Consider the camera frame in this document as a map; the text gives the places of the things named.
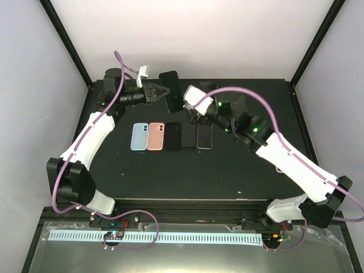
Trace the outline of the blue phone case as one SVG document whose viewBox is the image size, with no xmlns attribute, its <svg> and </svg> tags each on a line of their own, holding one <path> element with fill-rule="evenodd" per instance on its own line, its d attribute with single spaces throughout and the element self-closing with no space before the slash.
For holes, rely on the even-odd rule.
<svg viewBox="0 0 364 273">
<path fill-rule="evenodd" d="M 130 149 L 132 151 L 145 151 L 147 149 L 148 123 L 135 123 L 133 125 Z"/>
</svg>

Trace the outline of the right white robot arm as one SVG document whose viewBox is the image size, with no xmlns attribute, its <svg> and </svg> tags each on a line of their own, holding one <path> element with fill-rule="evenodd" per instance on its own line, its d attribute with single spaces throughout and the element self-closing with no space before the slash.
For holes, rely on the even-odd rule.
<svg viewBox="0 0 364 273">
<path fill-rule="evenodd" d="M 222 112 L 215 95 L 225 92 L 243 93 L 259 101 L 272 122 L 243 112 L 238 118 Z M 225 132 L 244 142 L 250 151 L 274 165 L 302 190 L 303 194 L 267 202 L 259 214 L 259 224 L 272 229 L 279 222 L 306 220 L 318 228 L 327 228 L 345 199 L 352 181 L 323 170 L 294 148 L 279 131 L 274 112 L 258 93 L 237 86 L 217 88 L 205 93 L 190 85 L 183 95 L 185 107 L 198 121 L 215 123 Z"/>
</svg>

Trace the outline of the black phone case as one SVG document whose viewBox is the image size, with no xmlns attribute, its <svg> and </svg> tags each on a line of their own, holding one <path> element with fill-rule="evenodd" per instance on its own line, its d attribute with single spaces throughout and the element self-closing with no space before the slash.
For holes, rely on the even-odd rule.
<svg viewBox="0 0 364 273">
<path fill-rule="evenodd" d="M 181 125 L 181 148 L 195 149 L 197 145 L 197 127 L 191 123 Z"/>
</svg>

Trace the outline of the blue cased phone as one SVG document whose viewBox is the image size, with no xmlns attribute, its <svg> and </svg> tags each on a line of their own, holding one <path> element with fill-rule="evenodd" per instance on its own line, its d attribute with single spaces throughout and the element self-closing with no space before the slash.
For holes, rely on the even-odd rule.
<svg viewBox="0 0 364 273">
<path fill-rule="evenodd" d="M 183 110 L 184 100 L 179 77 L 176 71 L 164 72 L 159 75 L 162 86 L 168 87 L 170 93 L 165 96 L 167 109 L 170 113 Z"/>
</svg>

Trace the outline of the black phone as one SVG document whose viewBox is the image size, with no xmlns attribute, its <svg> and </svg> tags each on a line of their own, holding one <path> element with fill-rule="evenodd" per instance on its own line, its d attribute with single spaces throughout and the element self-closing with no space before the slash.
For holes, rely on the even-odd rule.
<svg viewBox="0 0 364 273">
<path fill-rule="evenodd" d="M 165 126 L 164 148 L 167 151 L 178 151 L 181 149 L 181 124 L 170 122 Z"/>
</svg>

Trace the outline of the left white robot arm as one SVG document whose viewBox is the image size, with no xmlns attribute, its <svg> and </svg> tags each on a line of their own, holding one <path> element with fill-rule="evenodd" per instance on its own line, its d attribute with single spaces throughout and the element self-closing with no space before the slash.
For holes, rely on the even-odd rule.
<svg viewBox="0 0 364 273">
<path fill-rule="evenodd" d="M 103 222 L 110 227 L 121 223 L 122 213 L 114 207 L 115 199 L 97 190 L 89 169 L 102 142 L 120 121 L 126 107 L 153 104 L 170 93 L 168 87 L 146 81 L 149 70 L 147 65 L 139 68 L 134 88 L 125 86 L 124 69 L 111 68 L 105 72 L 104 87 L 85 127 L 59 158 L 50 158 L 47 162 L 55 212 L 85 208 L 94 214 L 102 214 Z"/>
</svg>

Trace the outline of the pink phone case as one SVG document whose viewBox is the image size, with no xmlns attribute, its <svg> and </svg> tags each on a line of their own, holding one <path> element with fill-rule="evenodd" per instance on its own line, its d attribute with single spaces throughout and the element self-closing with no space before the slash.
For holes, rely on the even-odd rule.
<svg viewBox="0 0 364 273">
<path fill-rule="evenodd" d="M 147 137 L 147 150 L 161 151 L 164 143 L 164 123 L 150 123 Z"/>
</svg>

